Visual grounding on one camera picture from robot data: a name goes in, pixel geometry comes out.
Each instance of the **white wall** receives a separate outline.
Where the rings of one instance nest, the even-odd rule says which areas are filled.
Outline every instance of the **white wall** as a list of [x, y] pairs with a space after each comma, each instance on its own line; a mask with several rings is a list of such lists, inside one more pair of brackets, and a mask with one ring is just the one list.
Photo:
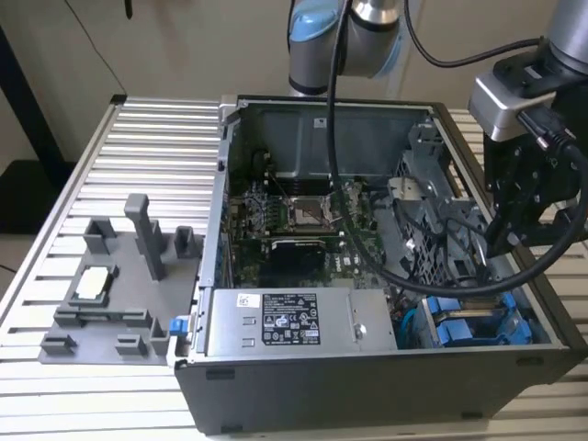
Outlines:
[[[287, 94], [288, 0], [70, 0], [133, 96]], [[119, 86], [62, 0], [0, 0], [3, 26], [55, 138], [76, 158]], [[386, 80], [342, 82], [381, 97]]]
[[[122, 0], [70, 1], [130, 95], [215, 99], [288, 93], [288, 0], [134, 0], [131, 21]], [[447, 58], [536, 36], [556, 4], [421, 1], [419, 35], [430, 52]], [[0, 0], [0, 25], [63, 153], [76, 159], [119, 86], [62, 0]], [[340, 95], [394, 98], [400, 90], [401, 99], [464, 107], [473, 76], [483, 67], [439, 72], [411, 51], [391, 79], [342, 79]]]
[[[557, 0], [424, 0], [417, 33], [436, 58], [456, 60], [547, 32]], [[438, 69], [412, 50], [400, 99], [440, 101], [464, 108], [477, 73], [496, 59], [460, 69]]]

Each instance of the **power supply label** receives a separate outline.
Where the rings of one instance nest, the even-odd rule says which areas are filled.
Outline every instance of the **power supply label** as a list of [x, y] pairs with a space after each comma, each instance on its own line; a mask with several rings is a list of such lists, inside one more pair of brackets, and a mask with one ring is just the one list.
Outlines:
[[316, 294], [264, 294], [265, 345], [320, 345]]

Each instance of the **slotted aluminum surface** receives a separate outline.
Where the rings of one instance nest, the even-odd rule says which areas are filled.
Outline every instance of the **slotted aluminum surface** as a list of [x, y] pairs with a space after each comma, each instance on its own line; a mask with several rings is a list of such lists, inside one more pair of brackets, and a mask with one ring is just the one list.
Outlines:
[[[465, 111], [452, 115], [481, 161], [480, 128]], [[7, 311], [0, 327], [0, 435], [76, 441], [204, 439], [194, 428], [168, 367], [47, 366], [36, 358], [53, 311], [85, 250], [80, 234], [91, 216], [108, 215], [115, 229], [127, 231], [124, 200], [130, 192], [144, 192], [152, 201], [150, 214], [159, 219], [163, 230], [170, 232], [182, 224], [205, 231], [219, 141], [216, 128], [216, 103], [129, 99], [124, 106], [109, 109], [64, 199], [58, 202], [60, 207], [51, 215], [54, 220], [41, 231], [0, 303], [0, 314]], [[587, 264], [586, 247], [580, 243], [548, 272], [586, 338]], [[298, 432], [266, 438], [585, 440], [588, 364], [579, 365], [556, 384], [526, 390], [485, 423]]]

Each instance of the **black cable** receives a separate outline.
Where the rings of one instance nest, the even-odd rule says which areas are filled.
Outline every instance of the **black cable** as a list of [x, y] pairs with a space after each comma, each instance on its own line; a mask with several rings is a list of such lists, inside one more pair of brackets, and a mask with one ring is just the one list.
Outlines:
[[492, 283], [483, 287], [462, 287], [462, 288], [442, 288], [427, 286], [419, 283], [413, 283], [387, 270], [382, 264], [377, 263], [370, 255], [366, 246], [362, 243], [357, 229], [351, 216], [349, 209], [345, 204], [343, 197], [343, 187], [341, 184], [341, 176], [339, 176], [339, 166], [337, 163], [337, 153], [334, 141], [334, 109], [335, 109], [335, 93], [337, 87], [337, 72], [339, 61], [341, 59], [341, 48], [345, 37], [346, 21], [349, 17], [352, 0], [345, 0], [343, 12], [337, 25], [337, 32], [335, 36], [335, 43], [333, 49], [333, 57], [331, 59], [331, 71], [329, 72], [329, 86], [327, 90], [327, 150], [329, 154], [329, 166], [331, 169], [331, 176], [333, 180], [334, 191], [339, 195], [339, 206], [345, 229], [347, 230], [351, 242], [357, 249], [359, 255], [364, 259], [368, 267], [377, 273], [387, 282], [410, 291], [418, 292], [425, 295], [446, 297], [452, 299], [465, 299], [467, 297], [485, 297], [501, 294], [513, 288], [518, 288], [529, 280], [541, 275], [546, 269], [552, 266], [566, 251], [571, 244], [576, 241], [576, 238], [583, 230], [586, 213], [588, 212], [588, 161], [582, 155], [582, 152], [575, 146], [567, 146], [563, 153], [574, 163], [580, 172], [581, 178], [581, 195], [578, 206], [575, 210], [574, 216], [571, 219], [570, 226], [560, 239], [547, 251], [541, 258], [539, 258], [534, 265], [505, 278], [499, 282]]
[[476, 276], [455, 277], [455, 279], [446, 280], [446, 282], [443, 285], [446, 286], [446, 287], [459, 286], [459, 284], [461, 282], [467, 282], [467, 281], [470, 281], [470, 280], [478, 281], [478, 278]]
[[421, 234], [423, 236], [430, 237], [434, 242], [438, 242], [441, 239], [443, 239], [444, 237], [446, 237], [447, 234], [446, 234], [445, 231], [443, 231], [443, 232], [432, 232], [431, 230], [428, 230], [423, 225], [421, 225], [419, 222], [417, 222], [414, 218], [412, 218], [406, 212], [406, 209], [404, 208], [404, 206], [402, 205], [401, 202], [399, 202], [398, 204], [396, 204], [396, 207], [398, 207], [398, 212], [401, 215], [401, 217], [404, 219], [404, 221], [406, 223], [408, 223], [409, 225], [411, 225], [418, 232], [421, 232]]
[[257, 147], [255, 148], [252, 152], [251, 152], [251, 159], [249, 160], [249, 168], [252, 169], [254, 167], [254, 161], [255, 161], [255, 156], [260, 153], [263, 152], [264, 155], [266, 153], [269, 153], [269, 150], [266, 147]]
[[457, 225], [461, 225], [463, 228], [465, 228], [466, 230], [468, 230], [469, 232], [475, 232], [476, 234], [478, 234], [479, 236], [484, 236], [484, 231], [480, 230], [479, 228], [476, 228], [476, 226], [473, 223], [468, 222], [467, 220], [463, 220], [454, 216], [446, 216], [445, 217], [446, 222], [448, 223], [449, 221], [453, 221], [455, 222]]
[[383, 192], [385, 192], [386, 195], [389, 194], [388, 188], [383, 187], [383, 186], [364, 186], [362, 191], [365, 191], [367, 193], [373, 193], [373, 192], [383, 193]]
[[14, 268], [11, 268], [10, 266], [0, 264], [0, 268], [4, 269], [5, 271], [8, 271], [9, 273], [17, 273], [17, 271]]
[[430, 62], [431, 64], [433, 64], [433, 66], [436, 66], [436, 67], [440, 67], [443, 69], [451, 69], [451, 68], [455, 68], [455, 67], [467, 66], [468, 64], [473, 64], [475, 62], [482, 62], [482, 61], [487, 60], [489, 58], [495, 57], [497, 55], [502, 55], [502, 54], [510, 52], [510, 51], [516, 51], [519, 49], [538, 46], [539, 43], [541, 42], [541, 39], [529, 39], [529, 40], [515, 41], [514, 43], [505, 44], [504, 46], [501, 46], [499, 48], [492, 49], [490, 51], [486, 51], [483, 53], [479, 53], [478, 55], [472, 55], [472, 56], [470, 56], [468, 58], [464, 58], [462, 60], [455, 60], [453, 62], [444, 62], [444, 61], [438, 60], [433, 55], [431, 55], [429, 52], [427, 52], [426, 49], [421, 44], [421, 41], [419, 41], [418, 37], [416, 36], [416, 32], [414, 31], [414, 27], [413, 27], [413, 20], [411, 18], [410, 3], [411, 3], [410, 0], [404, 0], [404, 18], [406, 20], [406, 28], [408, 29], [408, 33], [411, 35], [411, 39], [413, 40], [413, 43], [414, 43], [414, 46], [416, 47], [416, 49], [421, 53], [421, 55], [423, 55], [423, 57], [428, 62]]
[[[418, 265], [419, 265], [419, 254], [417, 251], [414, 251], [414, 255], [413, 255], [413, 267], [411, 268], [411, 272], [408, 273], [408, 277], [406, 278], [407, 280], [414, 280], [414, 277], [416, 276], [416, 271], [419, 269]], [[401, 306], [401, 302], [402, 302], [402, 297], [404, 296], [404, 291], [406, 289], [401, 288], [400, 291], [398, 291], [398, 295], [396, 296], [396, 301], [394, 302], [394, 310], [397, 311], [400, 306]]]
[[72, 11], [73, 16], [75, 17], [75, 19], [77, 20], [77, 22], [80, 24], [80, 27], [82, 28], [82, 31], [87, 36], [88, 41], [90, 41], [90, 44], [92, 45], [92, 48], [94, 49], [94, 52], [96, 53], [96, 55], [98, 57], [100, 57], [100, 60], [102, 60], [102, 62], [107, 67], [107, 69], [110, 71], [110, 73], [112, 74], [112, 76], [114, 77], [114, 79], [117, 80], [117, 83], [119, 83], [119, 86], [122, 89], [122, 91], [124, 92], [124, 94], [127, 95], [127, 89], [125, 89], [125, 86], [122, 85], [122, 83], [120, 82], [119, 78], [117, 77], [117, 75], [112, 70], [112, 67], [110, 67], [110, 64], [108, 64], [108, 62], [105, 60], [105, 58], [102, 56], [102, 54], [100, 53], [100, 51], [98, 50], [98, 48], [94, 44], [94, 41], [92, 40], [92, 37], [90, 37], [90, 34], [87, 31], [87, 29], [85, 28], [84, 23], [82, 23], [82, 20], [76, 14], [76, 12], [75, 12], [74, 8], [72, 7], [72, 5], [70, 5], [69, 0], [63, 0], [63, 2], [67, 5], [67, 7], [70, 9], [70, 11]]
[[125, 14], [127, 19], [132, 18], [132, 0], [125, 0]]
[[286, 42], [288, 43], [288, 53], [290, 53], [290, 27], [292, 26], [292, 14], [296, 0], [290, 0], [290, 9], [288, 10], [288, 28], [286, 29]]
[[388, 190], [375, 192], [373, 195], [369, 197], [369, 205], [373, 206], [376, 202], [384, 198], [387, 198], [389, 195], [390, 194], [388, 193]]

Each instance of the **barcode sticker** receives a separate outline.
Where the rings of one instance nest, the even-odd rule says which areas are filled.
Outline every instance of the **barcode sticker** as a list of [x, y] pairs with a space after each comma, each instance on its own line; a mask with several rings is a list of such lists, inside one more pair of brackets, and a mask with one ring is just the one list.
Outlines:
[[327, 118], [315, 118], [314, 119], [314, 128], [315, 129], [326, 129], [327, 127]]
[[259, 294], [244, 294], [237, 295], [237, 308], [259, 308], [261, 298]]

